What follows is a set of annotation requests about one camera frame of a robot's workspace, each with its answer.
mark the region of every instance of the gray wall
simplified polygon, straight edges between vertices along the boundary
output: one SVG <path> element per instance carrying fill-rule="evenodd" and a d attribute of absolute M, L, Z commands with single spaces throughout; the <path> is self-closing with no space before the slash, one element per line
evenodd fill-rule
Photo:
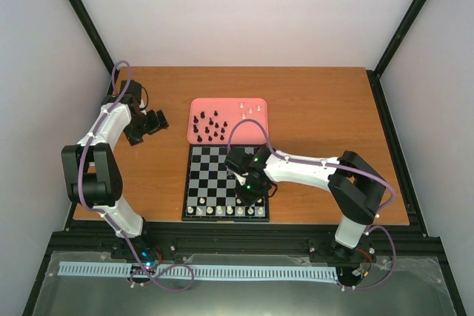
<path fill-rule="evenodd" d="M 431 235 L 474 315 L 474 5 L 428 0 L 382 85 Z"/>
<path fill-rule="evenodd" d="M 411 0 L 83 0 L 141 66 L 374 68 Z"/>
<path fill-rule="evenodd" d="M 60 152 L 93 123 L 107 73 L 67 0 L 0 0 L 0 305 L 20 315 L 70 205 Z"/>

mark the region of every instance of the black and white chessboard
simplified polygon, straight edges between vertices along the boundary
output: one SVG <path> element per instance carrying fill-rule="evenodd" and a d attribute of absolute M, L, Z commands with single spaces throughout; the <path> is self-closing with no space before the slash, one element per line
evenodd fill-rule
<path fill-rule="evenodd" d="M 255 153 L 258 146 L 237 146 Z M 270 221 L 268 198 L 252 206 L 237 199 L 237 181 L 224 165 L 226 145 L 190 145 L 183 221 Z"/>

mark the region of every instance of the robotic arm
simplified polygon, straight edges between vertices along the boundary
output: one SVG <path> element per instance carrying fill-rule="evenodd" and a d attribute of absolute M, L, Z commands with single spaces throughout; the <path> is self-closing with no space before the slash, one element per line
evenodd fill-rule
<path fill-rule="evenodd" d="M 246 205 L 251 205 L 258 199 L 269 196 L 271 189 L 273 196 L 277 190 L 276 183 L 280 181 L 292 181 L 327 190 L 333 194 L 343 214 L 335 235 L 336 243 L 342 249 L 356 248 L 365 228 L 374 221 L 385 187 L 362 175 L 326 167 L 325 164 L 347 165 L 378 177 L 380 175 L 350 151 L 344 152 L 340 158 L 301 157 L 282 151 L 276 153 L 278 156 L 267 147 L 261 147 L 255 155 L 238 148 L 229 151 L 225 164 L 238 180 L 237 196 Z M 316 166 L 310 164 L 311 161 L 324 164 Z"/>
<path fill-rule="evenodd" d="M 101 103 L 101 114 L 93 127 L 97 125 L 104 112 L 108 115 L 93 136 L 87 152 L 82 186 L 86 204 L 91 209 L 98 210 L 101 217 L 107 214 L 108 218 L 115 223 L 114 226 L 106 219 L 116 231 L 116 235 L 123 237 L 121 231 L 124 231 L 129 238 L 134 238 L 142 234 L 144 219 L 132 210 L 122 194 L 123 184 L 113 157 L 113 149 L 122 131 L 133 146 L 143 142 L 145 133 L 152 135 L 167 128 L 168 123 L 161 110 L 145 111 L 145 105 L 141 99 L 141 85 L 136 81 L 130 81 L 120 103 L 109 111 L 115 100 L 115 95 L 108 95 Z M 73 203 L 80 204 L 79 159 L 89 138 L 90 134 L 87 134 L 76 145 L 65 146 L 61 152 L 67 196 Z"/>

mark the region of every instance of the pink tray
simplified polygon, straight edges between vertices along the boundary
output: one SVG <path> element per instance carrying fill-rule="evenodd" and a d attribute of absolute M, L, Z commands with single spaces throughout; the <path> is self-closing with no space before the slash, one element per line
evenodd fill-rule
<path fill-rule="evenodd" d="M 245 118 L 257 120 L 268 132 L 267 119 L 267 102 L 262 98 L 197 98 L 191 103 L 190 120 L 187 127 L 187 140 L 191 144 L 227 144 L 229 134 L 232 128 L 240 121 L 242 115 Z M 197 117 L 198 123 L 194 123 L 194 117 Z M 198 132 L 194 133 L 194 125 L 197 126 Z M 264 144 L 265 137 L 261 133 L 260 128 L 247 122 L 238 127 L 232 137 L 232 144 Z"/>

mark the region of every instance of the brown table surface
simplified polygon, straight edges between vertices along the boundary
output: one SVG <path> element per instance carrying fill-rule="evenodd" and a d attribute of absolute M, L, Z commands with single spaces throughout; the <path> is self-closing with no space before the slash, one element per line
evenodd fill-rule
<path fill-rule="evenodd" d="M 123 69 L 119 81 L 126 75 Z M 162 109 L 170 124 L 134 147 L 122 135 L 114 149 L 124 196 L 148 221 L 181 220 L 191 101 L 251 97 L 267 101 L 270 137 L 278 149 L 313 157 L 357 152 L 397 192 L 377 222 L 408 224 L 364 68 L 134 67 L 133 79 L 147 88 L 149 108 Z M 100 217 L 78 206 L 74 218 Z M 273 223 L 338 223 L 340 218 L 332 195 L 311 186 L 280 183 L 270 199 Z"/>

